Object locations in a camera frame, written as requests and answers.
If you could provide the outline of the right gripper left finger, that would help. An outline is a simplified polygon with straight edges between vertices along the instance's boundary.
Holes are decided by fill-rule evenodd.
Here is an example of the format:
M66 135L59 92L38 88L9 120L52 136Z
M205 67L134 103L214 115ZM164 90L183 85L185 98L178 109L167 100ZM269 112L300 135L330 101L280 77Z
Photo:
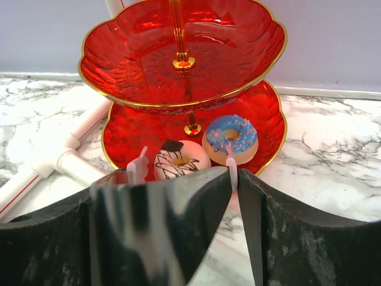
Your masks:
M123 249L88 189L1 224L1 285L124 285Z

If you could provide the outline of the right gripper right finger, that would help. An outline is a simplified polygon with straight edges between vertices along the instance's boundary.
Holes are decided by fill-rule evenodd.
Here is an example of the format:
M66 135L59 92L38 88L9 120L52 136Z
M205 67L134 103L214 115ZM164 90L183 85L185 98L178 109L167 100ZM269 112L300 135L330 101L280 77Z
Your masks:
M380 222L340 217L238 172L256 285L379 285Z

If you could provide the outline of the metal tongs pink tips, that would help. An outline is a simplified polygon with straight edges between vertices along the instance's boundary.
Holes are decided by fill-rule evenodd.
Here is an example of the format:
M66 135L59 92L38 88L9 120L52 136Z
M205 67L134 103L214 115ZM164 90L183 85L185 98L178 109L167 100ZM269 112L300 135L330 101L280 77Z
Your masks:
M224 166L146 182L144 151L90 188L92 269L101 285L186 285L197 271L238 186Z

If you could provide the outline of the blue frosted donut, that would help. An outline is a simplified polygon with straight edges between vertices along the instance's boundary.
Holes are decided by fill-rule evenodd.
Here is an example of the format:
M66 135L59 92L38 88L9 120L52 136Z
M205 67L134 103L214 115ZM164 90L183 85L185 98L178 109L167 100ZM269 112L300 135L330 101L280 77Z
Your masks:
M225 164L228 156L226 147L229 146L236 164L245 164L258 151L257 130L248 119L236 114L222 116L208 125L202 137L202 146L215 163Z

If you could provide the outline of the white chocolate donut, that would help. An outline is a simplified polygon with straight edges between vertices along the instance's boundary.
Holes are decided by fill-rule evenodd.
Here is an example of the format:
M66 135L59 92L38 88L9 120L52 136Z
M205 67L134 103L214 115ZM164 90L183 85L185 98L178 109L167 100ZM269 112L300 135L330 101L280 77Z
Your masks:
M211 167L201 145L190 140L166 140L154 161L156 180L172 179Z

